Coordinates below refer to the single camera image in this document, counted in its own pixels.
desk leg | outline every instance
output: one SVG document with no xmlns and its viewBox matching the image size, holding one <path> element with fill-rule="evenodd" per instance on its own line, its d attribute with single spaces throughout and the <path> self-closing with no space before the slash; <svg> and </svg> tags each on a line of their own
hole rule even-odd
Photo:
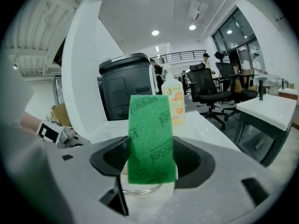
<svg viewBox="0 0 299 224">
<path fill-rule="evenodd" d="M 239 143 L 240 143 L 240 140 L 241 140 L 243 132 L 244 132 L 245 125 L 246 125 L 246 123 L 240 117 L 238 128 L 237 128 L 237 131 L 235 133 L 235 138 L 234 138 L 234 144 L 236 144 L 238 147 L 239 147 Z"/>
<path fill-rule="evenodd" d="M 266 153 L 266 155 L 264 156 L 264 158 L 260 161 L 260 163 L 267 167 L 269 166 L 274 159 L 276 158 L 277 154 L 279 153 L 279 151 L 281 150 L 282 146 L 285 143 L 286 138 L 288 137 L 290 132 L 289 130 L 286 130 L 284 132 L 281 132 L 278 137 L 273 140 L 271 147 L 269 148 L 268 152 Z"/>
</svg>

plastic bottle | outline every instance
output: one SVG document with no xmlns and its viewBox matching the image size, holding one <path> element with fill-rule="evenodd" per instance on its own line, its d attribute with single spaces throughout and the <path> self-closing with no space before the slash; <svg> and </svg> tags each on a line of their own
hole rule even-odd
<svg viewBox="0 0 299 224">
<path fill-rule="evenodd" d="M 172 125 L 183 125 L 185 123 L 183 84 L 176 80 L 171 73 L 167 73 L 166 81 L 161 86 L 161 89 L 162 94 L 168 96 Z"/>
</svg>

white pillar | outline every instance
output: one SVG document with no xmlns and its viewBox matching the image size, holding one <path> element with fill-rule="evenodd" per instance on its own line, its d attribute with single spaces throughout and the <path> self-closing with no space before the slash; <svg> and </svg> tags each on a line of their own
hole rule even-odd
<svg viewBox="0 0 299 224">
<path fill-rule="evenodd" d="M 106 121 L 98 88 L 96 25 L 100 0 L 83 0 L 66 37 L 62 59 L 62 88 L 70 122 L 88 139 Z"/>
</svg>

floor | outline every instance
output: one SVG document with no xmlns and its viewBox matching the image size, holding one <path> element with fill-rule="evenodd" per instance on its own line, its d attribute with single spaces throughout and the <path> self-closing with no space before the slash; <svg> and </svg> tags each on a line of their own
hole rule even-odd
<svg viewBox="0 0 299 224">
<path fill-rule="evenodd" d="M 230 105 L 232 102 L 224 102 L 222 105 L 220 103 L 216 103 L 219 108 L 215 108 L 215 112 L 220 112 L 222 108 L 226 107 L 234 107 L 235 105 Z M 198 112 L 207 112 L 208 107 L 202 106 L 199 103 L 192 102 L 191 94 L 188 93 L 185 96 L 185 111 L 198 111 Z M 239 115 L 235 114 L 231 116 L 226 122 L 226 129 L 222 132 L 230 139 L 233 140 L 235 137 L 236 128 L 238 125 Z M 221 125 L 213 120 L 209 119 L 209 121 L 214 124 L 217 128 L 221 128 Z M 257 142 L 261 142 L 261 147 L 267 148 L 272 140 L 268 137 L 264 137 L 261 132 L 255 129 L 252 126 L 248 126 L 244 131 L 243 140 L 249 139 L 255 136 Z M 273 173 L 273 176 L 277 179 L 277 181 L 281 184 L 284 184 L 289 181 L 292 177 L 293 172 L 298 166 L 299 162 L 299 130 L 295 128 L 291 128 L 289 136 L 279 152 L 278 156 L 275 158 L 274 162 L 268 167 L 268 170 Z"/>
</svg>

railing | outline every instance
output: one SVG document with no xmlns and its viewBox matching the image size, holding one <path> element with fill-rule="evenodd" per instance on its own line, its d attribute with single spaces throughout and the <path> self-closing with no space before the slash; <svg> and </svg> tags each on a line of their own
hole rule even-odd
<svg viewBox="0 0 299 224">
<path fill-rule="evenodd" d="M 190 59 L 202 59 L 202 55 L 206 53 L 206 50 L 190 50 L 182 51 L 177 53 L 170 53 L 161 56 L 155 56 L 151 59 L 154 59 L 157 64 L 164 64 L 169 62 L 177 62 L 182 60 Z"/>
</svg>

